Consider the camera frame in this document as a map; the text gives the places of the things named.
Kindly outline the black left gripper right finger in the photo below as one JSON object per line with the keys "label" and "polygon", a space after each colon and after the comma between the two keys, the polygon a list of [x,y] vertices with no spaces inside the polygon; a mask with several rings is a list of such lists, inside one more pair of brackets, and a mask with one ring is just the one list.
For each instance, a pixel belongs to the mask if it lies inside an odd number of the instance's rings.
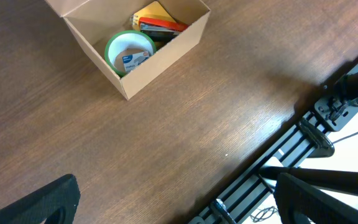
{"label": "black left gripper right finger", "polygon": [[280,174],[274,198],[282,223],[358,224],[358,210],[290,174]]}

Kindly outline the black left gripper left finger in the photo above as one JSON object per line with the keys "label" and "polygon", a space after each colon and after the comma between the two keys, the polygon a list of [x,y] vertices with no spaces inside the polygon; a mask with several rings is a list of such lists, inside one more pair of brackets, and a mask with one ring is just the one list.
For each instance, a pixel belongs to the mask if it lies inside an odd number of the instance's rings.
{"label": "black left gripper left finger", "polygon": [[0,209],[0,223],[72,224],[80,197],[76,177],[66,174]]}

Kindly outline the small white blue box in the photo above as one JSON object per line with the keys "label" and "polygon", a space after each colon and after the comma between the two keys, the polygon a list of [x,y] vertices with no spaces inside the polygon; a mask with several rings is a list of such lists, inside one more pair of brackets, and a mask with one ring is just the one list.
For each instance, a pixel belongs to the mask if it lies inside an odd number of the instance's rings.
{"label": "small white blue box", "polygon": [[140,64],[142,64],[145,60],[147,60],[150,57],[148,51],[145,52],[139,52],[136,54],[126,55],[122,57],[124,70],[126,72],[130,72],[136,67],[138,67]]}

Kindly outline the green tape roll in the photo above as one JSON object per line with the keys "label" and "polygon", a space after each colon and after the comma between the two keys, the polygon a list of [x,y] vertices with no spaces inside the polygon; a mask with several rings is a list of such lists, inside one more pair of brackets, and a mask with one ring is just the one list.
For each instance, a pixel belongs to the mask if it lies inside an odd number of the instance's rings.
{"label": "green tape roll", "polygon": [[108,41],[104,57],[112,70],[119,77],[124,77],[129,72],[124,70],[122,57],[145,51],[148,51],[150,57],[156,53],[157,49],[152,39],[142,32],[126,30],[114,35]]}

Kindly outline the brown cardboard box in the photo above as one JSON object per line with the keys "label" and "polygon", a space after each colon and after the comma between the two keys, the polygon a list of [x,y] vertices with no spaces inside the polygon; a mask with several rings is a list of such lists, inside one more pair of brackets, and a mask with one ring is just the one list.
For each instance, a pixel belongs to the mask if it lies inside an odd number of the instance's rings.
{"label": "brown cardboard box", "polygon": [[160,0],[169,16],[188,25],[178,37],[145,49],[150,58],[133,71],[117,69],[123,54],[132,53],[134,47],[119,50],[107,58],[111,38],[120,33],[131,33],[135,14],[150,5],[148,0],[45,0],[67,24],[84,53],[126,98],[130,99],[164,70],[200,42],[211,13],[201,0]]}

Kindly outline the yellow spiral notepad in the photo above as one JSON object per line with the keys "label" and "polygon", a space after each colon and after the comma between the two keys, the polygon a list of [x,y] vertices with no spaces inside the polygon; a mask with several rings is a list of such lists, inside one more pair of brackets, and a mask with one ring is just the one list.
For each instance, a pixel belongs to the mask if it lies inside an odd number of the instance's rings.
{"label": "yellow spiral notepad", "polygon": [[130,21],[132,22],[132,28],[134,30],[140,31],[139,19],[141,17],[149,17],[153,19],[161,19],[170,22],[175,22],[175,19],[170,16],[170,14],[165,10],[165,8],[158,2],[154,1],[149,5],[145,6],[141,10],[135,12]]}

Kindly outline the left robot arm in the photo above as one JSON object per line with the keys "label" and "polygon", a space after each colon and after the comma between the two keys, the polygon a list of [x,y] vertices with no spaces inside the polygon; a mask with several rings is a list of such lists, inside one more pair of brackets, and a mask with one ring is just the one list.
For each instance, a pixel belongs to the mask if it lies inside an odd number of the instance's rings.
{"label": "left robot arm", "polygon": [[[276,182],[283,223],[358,223],[358,210],[322,192],[358,196],[358,172],[270,166],[259,175]],[[0,209],[0,223],[72,223],[79,200],[76,178],[67,174]]]}

